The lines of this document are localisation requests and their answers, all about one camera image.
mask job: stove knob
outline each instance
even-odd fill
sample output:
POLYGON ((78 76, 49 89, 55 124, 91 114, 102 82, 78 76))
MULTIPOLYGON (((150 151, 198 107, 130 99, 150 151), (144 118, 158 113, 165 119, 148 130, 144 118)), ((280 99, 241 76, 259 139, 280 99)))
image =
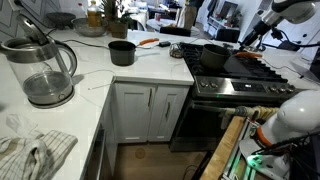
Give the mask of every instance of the stove knob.
POLYGON ((208 84, 207 84, 205 81, 201 80, 201 81, 200 81, 200 86, 201 86, 201 87, 207 87, 208 84))
POLYGON ((290 86, 287 88, 287 93, 293 93, 295 90, 296 90, 296 87, 294 87, 294 85, 290 85, 290 86))
POLYGON ((280 93, 286 92, 286 88, 284 86, 281 86, 278 90, 280 93))
POLYGON ((276 86, 269 86, 269 90, 271 92, 277 92, 277 87, 276 86))
POLYGON ((218 85, 215 82, 210 82, 210 86, 212 88, 217 88, 218 87, 218 85))

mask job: pot handle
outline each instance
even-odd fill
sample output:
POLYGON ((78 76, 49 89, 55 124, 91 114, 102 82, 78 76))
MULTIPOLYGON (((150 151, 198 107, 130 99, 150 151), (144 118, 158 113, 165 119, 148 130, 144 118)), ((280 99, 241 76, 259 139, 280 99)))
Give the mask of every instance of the pot handle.
POLYGON ((54 43, 56 44, 56 46, 58 47, 59 50, 64 51, 69 56, 70 68, 68 69, 68 72, 69 72, 70 76, 72 77, 73 74, 76 72, 77 65, 78 65, 76 54, 73 52, 71 47, 68 46, 66 43, 63 43, 61 41, 56 41, 56 40, 54 41, 54 43))

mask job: white robot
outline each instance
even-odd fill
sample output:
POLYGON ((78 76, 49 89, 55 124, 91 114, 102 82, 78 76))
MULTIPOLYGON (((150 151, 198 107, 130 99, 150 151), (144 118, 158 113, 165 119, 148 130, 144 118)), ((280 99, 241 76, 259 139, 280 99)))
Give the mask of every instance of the white robot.
MULTIPOLYGON (((240 43, 240 50, 250 46, 260 36, 286 19, 293 24, 307 21, 315 14, 314 2, 320 0, 274 0, 268 12, 253 31, 240 43)), ((304 91, 280 107, 254 135, 240 142, 240 151, 249 166, 271 179, 289 179, 290 158, 288 154, 274 156, 256 153, 260 149, 292 138, 303 137, 320 130, 320 91, 304 91)))

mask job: kettle base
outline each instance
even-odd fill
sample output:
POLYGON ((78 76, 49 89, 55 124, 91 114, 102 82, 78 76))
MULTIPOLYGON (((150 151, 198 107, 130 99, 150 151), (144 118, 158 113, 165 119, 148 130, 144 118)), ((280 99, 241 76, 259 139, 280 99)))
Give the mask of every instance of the kettle base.
POLYGON ((50 109, 50 108, 54 108, 54 107, 58 107, 58 106, 61 106, 63 104, 65 104, 66 102, 68 102, 70 99, 72 99, 72 97, 74 96, 74 88, 72 87, 72 91, 71 93, 69 94, 68 97, 64 98, 62 101, 60 102, 57 102, 57 103, 53 103, 53 104, 36 104, 36 103, 33 103, 32 101, 29 100, 30 104, 33 106, 33 107, 36 107, 36 108, 39 108, 39 109, 50 109))

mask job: electric kettle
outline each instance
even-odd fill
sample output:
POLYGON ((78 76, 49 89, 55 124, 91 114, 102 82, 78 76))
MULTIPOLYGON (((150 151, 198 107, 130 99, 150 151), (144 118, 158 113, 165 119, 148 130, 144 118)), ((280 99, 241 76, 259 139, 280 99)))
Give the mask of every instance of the electric kettle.
POLYGON ((77 59, 65 43, 46 37, 26 16, 18 15, 17 22, 26 36, 1 43, 0 53, 6 55, 29 102, 37 108, 52 108, 69 101, 74 95, 71 76, 77 59), (70 60, 67 69, 60 54, 70 60))

